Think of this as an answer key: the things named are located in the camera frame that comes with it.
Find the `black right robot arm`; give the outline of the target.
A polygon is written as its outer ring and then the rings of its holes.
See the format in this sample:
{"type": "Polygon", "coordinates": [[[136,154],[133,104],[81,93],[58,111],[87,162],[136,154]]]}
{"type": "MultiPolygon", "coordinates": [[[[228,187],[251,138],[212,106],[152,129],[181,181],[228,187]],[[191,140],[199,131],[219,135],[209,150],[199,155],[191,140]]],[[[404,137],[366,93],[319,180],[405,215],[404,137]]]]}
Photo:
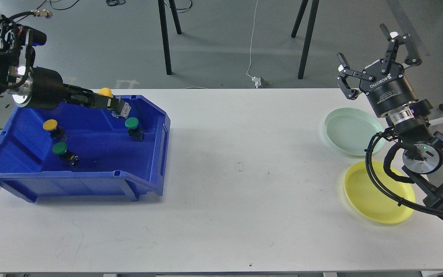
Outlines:
{"type": "Polygon", "coordinates": [[[365,150],[366,170],[372,184],[385,196],[418,212],[435,215],[443,220],[443,133],[431,133],[428,115],[433,108],[419,100],[405,77],[405,69],[422,63],[416,45],[409,34],[389,32],[380,25],[388,45],[385,56],[362,71],[350,68],[342,53],[337,84],[346,98],[355,100],[366,95],[374,113],[388,124],[371,137],[365,150]],[[405,184],[416,184],[425,194],[423,205],[397,195],[383,184],[371,163],[371,155],[381,140],[395,141],[387,152],[384,172],[405,184]]]}

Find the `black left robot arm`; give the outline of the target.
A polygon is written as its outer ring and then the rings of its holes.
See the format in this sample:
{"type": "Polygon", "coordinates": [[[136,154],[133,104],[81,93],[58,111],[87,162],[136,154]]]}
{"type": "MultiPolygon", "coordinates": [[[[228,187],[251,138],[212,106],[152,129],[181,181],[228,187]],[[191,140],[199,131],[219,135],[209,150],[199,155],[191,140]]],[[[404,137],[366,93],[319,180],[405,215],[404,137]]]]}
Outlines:
{"type": "Polygon", "coordinates": [[[16,19],[31,15],[51,18],[49,10],[31,10],[0,18],[0,95],[8,93],[18,107],[53,110],[62,102],[86,108],[105,109],[116,118],[128,118],[131,107],[110,89],[92,90],[65,84],[61,75],[34,67],[35,46],[47,42],[47,35],[24,26],[16,19]]]}

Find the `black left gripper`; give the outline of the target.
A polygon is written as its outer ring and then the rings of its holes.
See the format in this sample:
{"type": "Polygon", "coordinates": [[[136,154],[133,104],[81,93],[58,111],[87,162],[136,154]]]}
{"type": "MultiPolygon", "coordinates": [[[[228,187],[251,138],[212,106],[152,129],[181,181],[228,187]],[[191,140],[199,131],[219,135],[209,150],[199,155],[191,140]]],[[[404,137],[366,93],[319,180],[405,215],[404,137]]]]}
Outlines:
{"type": "Polygon", "coordinates": [[[124,116],[121,98],[93,94],[93,91],[63,83],[60,74],[46,68],[32,68],[23,85],[12,89],[18,107],[55,109],[61,102],[96,109],[107,109],[113,116],[124,116]]]}

